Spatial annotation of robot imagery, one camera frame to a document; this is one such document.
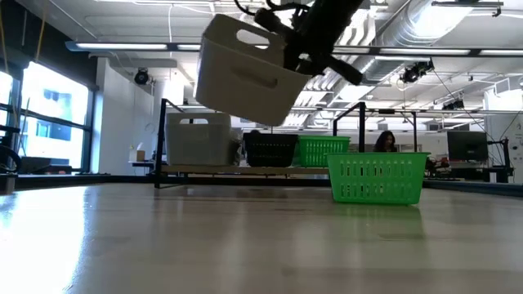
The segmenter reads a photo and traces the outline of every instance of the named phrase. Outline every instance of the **ceiling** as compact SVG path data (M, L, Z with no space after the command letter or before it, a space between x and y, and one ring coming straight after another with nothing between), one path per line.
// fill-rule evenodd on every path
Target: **ceiling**
M42 15L44 3L42 0L17 0L38 16ZM47 21L63 33L77 41L99 42L199 42L206 26L216 13L226 13L251 22L249 16L243 15L232 0L209 2L207 0L186 1L187 4L171 6L165 4L168 0L142 0L149 3L131 2L128 0L51 0L47 7ZM252 9L263 5L261 0L253 0ZM406 0L380 0L387 7L375 11L376 28L381 27ZM172 36L169 36L169 10ZM503 13L500 17L492 17L494 9L475 9L461 21L458 26L435 46L447 47L523 47L523 34L518 29L523 25L523 1L504 0ZM173 52L119 53L121 61L144 58L175 59L178 68L184 71L188 79L194 81L197 75L195 53ZM483 90L492 86L491 82L504 78L507 74L523 73L521 59L468 59L468 58L435 58L436 72L451 91L464 90L465 105L470 109L482 107ZM433 101L446 97L448 90L440 79L430 73L421 78L418 83L404 86L397 82L399 73L392 74L367 94L369 107L401 107L428 108ZM154 69L156 78L168 78L170 69ZM332 99L332 91L326 91L320 98L304 99L310 103L324 103Z

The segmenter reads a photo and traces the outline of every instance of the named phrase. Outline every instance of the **plastic basket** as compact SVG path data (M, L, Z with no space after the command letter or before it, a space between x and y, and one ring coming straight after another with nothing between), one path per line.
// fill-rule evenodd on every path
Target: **plastic basket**
M428 154L329 154L334 200L340 203L416 204Z
M297 135L244 134L251 167L288 167L293 163Z
M294 165L327 167L326 154L345 153L350 143L351 138L342 136L299 136Z

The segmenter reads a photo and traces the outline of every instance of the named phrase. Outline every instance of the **computer monitor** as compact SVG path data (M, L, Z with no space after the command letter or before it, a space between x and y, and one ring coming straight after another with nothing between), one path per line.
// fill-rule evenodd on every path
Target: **computer monitor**
M449 160L487 161L487 134L482 131L448 131Z

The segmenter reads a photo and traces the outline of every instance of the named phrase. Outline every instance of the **security camera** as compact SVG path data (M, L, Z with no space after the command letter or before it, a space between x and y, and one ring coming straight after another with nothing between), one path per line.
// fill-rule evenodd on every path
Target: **security camera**
M137 85L147 85L153 81L152 77L147 73L148 69L138 69L138 73L134 77L134 82Z

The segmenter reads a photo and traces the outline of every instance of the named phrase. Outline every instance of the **ductwork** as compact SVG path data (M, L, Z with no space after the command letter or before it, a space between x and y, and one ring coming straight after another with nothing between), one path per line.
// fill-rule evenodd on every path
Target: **ductwork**
M390 26L377 36L373 45L431 46L452 31L472 10L469 7L434 7L431 4L432 0L412 0ZM381 82L403 63L401 60L378 60L374 56L361 56L353 66L364 72L367 80Z

